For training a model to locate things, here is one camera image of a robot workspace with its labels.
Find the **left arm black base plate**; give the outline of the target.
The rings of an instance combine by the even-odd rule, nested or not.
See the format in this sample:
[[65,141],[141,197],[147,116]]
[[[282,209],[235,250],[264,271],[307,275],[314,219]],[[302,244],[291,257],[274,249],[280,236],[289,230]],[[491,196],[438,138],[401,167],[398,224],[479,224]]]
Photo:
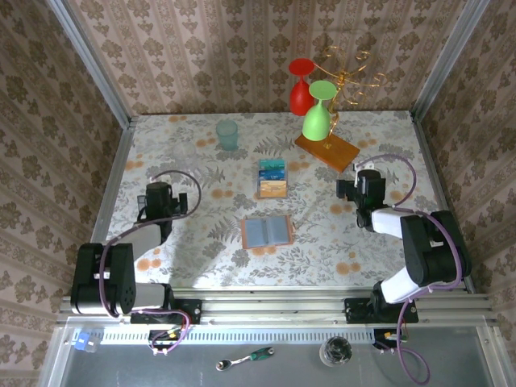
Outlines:
[[182,314],[171,313],[180,310],[187,314],[191,324],[199,324],[202,316],[202,301],[200,299],[175,299],[171,305],[148,311],[134,311],[131,314],[131,324],[168,324],[180,325],[185,321]]

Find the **green wine glass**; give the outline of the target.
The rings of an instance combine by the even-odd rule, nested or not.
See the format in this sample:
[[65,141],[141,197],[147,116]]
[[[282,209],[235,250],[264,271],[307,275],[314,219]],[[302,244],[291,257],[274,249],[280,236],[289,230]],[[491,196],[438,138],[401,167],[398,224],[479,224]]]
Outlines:
[[325,102],[330,101],[337,94],[337,89],[330,81],[320,80],[310,85],[309,92],[316,103],[305,115],[302,134],[310,141],[321,141],[330,131],[331,118]]

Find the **teal plastic tumbler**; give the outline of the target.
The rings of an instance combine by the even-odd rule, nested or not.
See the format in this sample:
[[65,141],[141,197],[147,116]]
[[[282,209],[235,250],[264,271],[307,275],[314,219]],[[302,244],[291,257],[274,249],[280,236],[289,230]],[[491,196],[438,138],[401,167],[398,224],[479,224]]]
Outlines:
[[219,143],[223,150],[234,151],[238,148],[238,126],[232,120],[220,121],[216,126]]

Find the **aluminium frame post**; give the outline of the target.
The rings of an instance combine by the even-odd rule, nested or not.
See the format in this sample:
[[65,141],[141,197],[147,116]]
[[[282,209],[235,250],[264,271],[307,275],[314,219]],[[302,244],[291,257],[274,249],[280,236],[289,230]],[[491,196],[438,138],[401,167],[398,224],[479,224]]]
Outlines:
[[439,91],[452,71],[456,61],[480,21],[490,0],[467,0],[459,18],[457,19],[447,42],[439,54],[434,68],[431,70],[421,93],[419,94],[411,116],[414,121],[421,122]]
[[94,84],[100,90],[107,105],[123,130],[129,128],[131,116],[119,97],[114,84],[110,81],[106,70],[103,68],[100,57],[90,43],[85,29],[74,14],[68,0],[46,0],[52,9],[58,22],[63,27],[72,46],[84,63]]

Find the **black connector block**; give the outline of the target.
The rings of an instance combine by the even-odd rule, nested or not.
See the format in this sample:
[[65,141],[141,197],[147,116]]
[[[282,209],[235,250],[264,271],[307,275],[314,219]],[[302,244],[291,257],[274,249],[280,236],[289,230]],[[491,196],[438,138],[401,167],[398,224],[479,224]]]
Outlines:
[[376,349],[389,351],[397,347],[397,333],[395,329],[374,328],[373,336],[373,346]]
[[154,356],[168,355],[185,337],[186,328],[173,328],[165,331],[150,331],[148,346]]

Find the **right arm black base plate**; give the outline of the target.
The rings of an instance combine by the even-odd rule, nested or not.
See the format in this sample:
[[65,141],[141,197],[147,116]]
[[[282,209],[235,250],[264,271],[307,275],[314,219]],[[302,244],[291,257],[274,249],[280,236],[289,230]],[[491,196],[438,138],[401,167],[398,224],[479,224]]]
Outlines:
[[389,304],[370,298],[346,298],[344,310],[348,324],[396,323],[402,303]]

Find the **clear glass jar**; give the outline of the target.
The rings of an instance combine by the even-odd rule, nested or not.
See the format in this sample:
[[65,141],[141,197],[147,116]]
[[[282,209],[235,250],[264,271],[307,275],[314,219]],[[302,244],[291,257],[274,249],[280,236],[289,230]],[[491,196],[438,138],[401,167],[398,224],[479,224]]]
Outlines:
[[321,345],[319,357],[327,367],[341,366],[352,358],[352,346],[344,337],[333,336]]

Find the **aluminium mounting beam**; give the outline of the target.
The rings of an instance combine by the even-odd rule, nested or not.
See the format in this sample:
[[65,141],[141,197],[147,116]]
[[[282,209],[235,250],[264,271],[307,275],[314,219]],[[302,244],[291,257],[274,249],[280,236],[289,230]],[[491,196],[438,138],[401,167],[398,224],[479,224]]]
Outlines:
[[[175,288],[176,298],[200,299],[204,327],[340,327],[344,302],[369,299],[370,289],[345,286],[235,286]],[[415,301],[416,327],[494,326],[497,314],[484,294],[435,291]]]

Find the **clear glass cup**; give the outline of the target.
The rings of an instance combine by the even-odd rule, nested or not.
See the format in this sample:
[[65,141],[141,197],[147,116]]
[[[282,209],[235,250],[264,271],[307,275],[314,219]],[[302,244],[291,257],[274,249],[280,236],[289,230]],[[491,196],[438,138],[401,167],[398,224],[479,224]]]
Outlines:
[[175,144],[173,146],[173,159],[180,168],[194,169],[198,162],[195,145],[191,142],[180,142]]

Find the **grey metal shelf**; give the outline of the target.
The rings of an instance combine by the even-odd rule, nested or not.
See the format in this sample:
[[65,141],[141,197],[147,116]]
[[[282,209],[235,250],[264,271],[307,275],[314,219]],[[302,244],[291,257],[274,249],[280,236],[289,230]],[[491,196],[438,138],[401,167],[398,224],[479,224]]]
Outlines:
[[[74,348],[80,331],[145,326],[87,322],[70,318],[55,329],[37,387],[416,387],[407,377],[428,378],[427,387],[516,387],[516,374],[496,327],[416,327],[409,329],[405,354],[350,343],[352,358],[327,367],[322,343],[187,345],[168,355],[145,345],[104,345],[95,353]],[[217,371],[220,360],[237,360],[263,347],[267,360]]]

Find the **small blue white box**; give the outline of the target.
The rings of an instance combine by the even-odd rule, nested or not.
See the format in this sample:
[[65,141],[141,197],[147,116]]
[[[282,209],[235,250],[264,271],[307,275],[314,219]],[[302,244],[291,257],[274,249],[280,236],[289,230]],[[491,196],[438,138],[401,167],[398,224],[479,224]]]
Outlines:
[[95,353],[101,343],[101,338],[88,331],[80,331],[76,338],[74,348],[81,352]]

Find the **clear acrylic card organizer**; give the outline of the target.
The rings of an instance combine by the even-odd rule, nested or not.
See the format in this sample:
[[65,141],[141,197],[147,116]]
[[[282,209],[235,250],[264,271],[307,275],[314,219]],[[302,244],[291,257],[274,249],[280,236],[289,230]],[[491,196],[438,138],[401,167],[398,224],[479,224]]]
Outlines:
[[[284,170],[285,170],[285,179],[284,179],[284,181],[287,181],[287,189],[288,189],[287,165],[288,165],[288,164],[287,164],[287,162],[285,161],[285,168],[284,168]],[[261,170],[261,169],[260,169],[259,162],[258,162],[257,183],[256,183],[256,194],[257,194],[257,197],[258,197],[258,198],[260,198],[260,195],[259,195],[259,182],[260,182],[260,180],[259,180],[259,171],[260,171],[260,170]]]

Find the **aluminium side rail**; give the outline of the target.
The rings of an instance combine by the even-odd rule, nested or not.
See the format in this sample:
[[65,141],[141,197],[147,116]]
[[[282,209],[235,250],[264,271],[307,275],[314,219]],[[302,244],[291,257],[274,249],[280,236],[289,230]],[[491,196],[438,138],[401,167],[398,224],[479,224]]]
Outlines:
[[414,126],[415,135],[418,138],[418,144],[420,147],[420,151],[422,153],[422,158],[424,159],[427,173],[429,179],[431,181],[432,189],[435,194],[435,200],[441,210],[449,210],[449,205],[447,203],[447,198],[444,193],[443,187],[441,185],[441,181],[439,179],[438,170],[436,168],[435,162],[433,160],[432,152],[430,146],[427,142],[427,138],[425,136],[424,130],[422,129],[422,124],[415,117],[413,113],[409,113],[411,121]]
[[93,234],[90,238],[92,243],[104,243],[108,235],[110,221],[114,213],[114,206],[127,162],[128,153],[131,149],[137,119],[132,119],[128,126],[122,131],[119,145],[117,147],[110,175],[106,183],[102,203],[98,210],[98,216],[94,224]]

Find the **red wine glass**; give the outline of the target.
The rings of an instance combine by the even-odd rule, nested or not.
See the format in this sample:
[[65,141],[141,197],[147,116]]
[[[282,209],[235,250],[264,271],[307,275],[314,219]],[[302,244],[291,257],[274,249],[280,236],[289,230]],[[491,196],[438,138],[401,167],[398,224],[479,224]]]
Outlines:
[[314,105],[314,97],[309,91],[310,85],[305,80],[314,68],[314,62],[308,58],[298,58],[289,64],[290,73],[298,77],[298,82],[292,88],[289,97],[290,110],[297,116],[305,116]]

